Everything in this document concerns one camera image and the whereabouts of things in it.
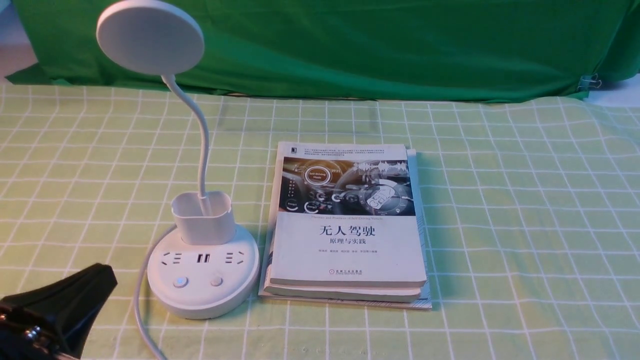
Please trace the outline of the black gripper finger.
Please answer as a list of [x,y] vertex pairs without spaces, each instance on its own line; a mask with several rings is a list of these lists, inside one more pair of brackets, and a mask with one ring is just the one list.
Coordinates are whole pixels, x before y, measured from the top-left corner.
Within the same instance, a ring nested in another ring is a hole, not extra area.
[[117,285],[114,269],[95,263],[52,284],[2,297],[0,357],[79,360]]

